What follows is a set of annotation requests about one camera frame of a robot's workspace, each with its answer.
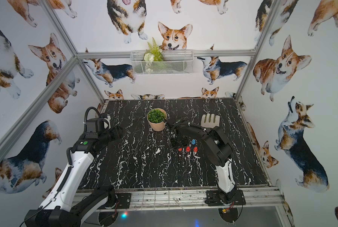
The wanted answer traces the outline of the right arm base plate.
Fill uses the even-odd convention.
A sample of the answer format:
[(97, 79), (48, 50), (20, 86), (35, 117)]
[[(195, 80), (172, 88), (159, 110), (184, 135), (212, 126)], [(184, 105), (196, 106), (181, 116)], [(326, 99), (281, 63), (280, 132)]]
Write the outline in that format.
[(242, 190), (235, 189), (229, 194), (225, 194), (222, 191), (206, 191), (206, 197), (204, 201), (208, 206), (229, 206), (234, 205), (246, 205), (244, 193)]

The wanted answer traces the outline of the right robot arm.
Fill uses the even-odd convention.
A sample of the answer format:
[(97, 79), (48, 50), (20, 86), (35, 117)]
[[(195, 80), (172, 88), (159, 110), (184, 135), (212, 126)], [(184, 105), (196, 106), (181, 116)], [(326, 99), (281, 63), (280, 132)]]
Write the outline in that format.
[(166, 125), (171, 133), (170, 142), (173, 148), (184, 148), (190, 144), (191, 139), (195, 139), (202, 144), (207, 159), (215, 165), (218, 176), (217, 196), (206, 199), (205, 203), (209, 206), (234, 205), (238, 188), (232, 171), (233, 148), (223, 130), (218, 126), (204, 128), (188, 121)]

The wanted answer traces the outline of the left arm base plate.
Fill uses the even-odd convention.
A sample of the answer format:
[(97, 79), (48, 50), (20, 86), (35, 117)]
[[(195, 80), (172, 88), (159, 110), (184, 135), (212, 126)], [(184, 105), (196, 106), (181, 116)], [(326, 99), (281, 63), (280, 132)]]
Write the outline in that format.
[(110, 194), (107, 202), (100, 206), (98, 210), (128, 209), (130, 207), (131, 193)]

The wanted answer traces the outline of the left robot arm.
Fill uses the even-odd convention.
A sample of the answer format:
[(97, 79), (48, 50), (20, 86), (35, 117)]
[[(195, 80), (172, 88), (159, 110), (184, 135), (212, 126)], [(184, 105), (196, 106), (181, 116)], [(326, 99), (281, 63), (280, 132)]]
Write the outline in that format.
[(112, 185), (100, 186), (78, 204), (72, 203), (94, 155), (122, 137), (121, 127), (111, 127), (98, 109), (89, 107), (84, 115), (84, 131), (67, 149), (68, 163), (57, 184), (38, 209), (28, 211), (23, 224), (27, 227), (80, 227), (99, 207), (116, 207), (118, 202)]

